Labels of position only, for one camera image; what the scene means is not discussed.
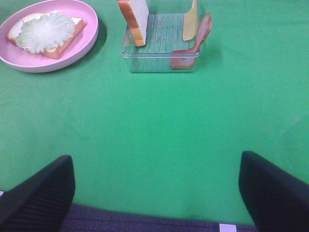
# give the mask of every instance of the toy bread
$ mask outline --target toy bread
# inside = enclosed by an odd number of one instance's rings
[[[57,59],[84,26],[82,18],[61,13],[32,13],[20,19],[7,38],[26,51]]]
[[[117,0],[117,2],[131,30],[135,46],[144,46],[149,14],[146,0]]]

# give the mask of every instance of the green surface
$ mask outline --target green surface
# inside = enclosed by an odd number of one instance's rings
[[[252,224],[243,150],[309,183],[308,1],[200,0],[213,31],[196,72],[172,74],[128,72],[116,1],[87,2],[100,33],[81,60],[42,74],[0,63],[1,190],[71,154],[75,203]],[[181,5],[164,2],[150,10]],[[0,22],[32,3],[0,0]]]

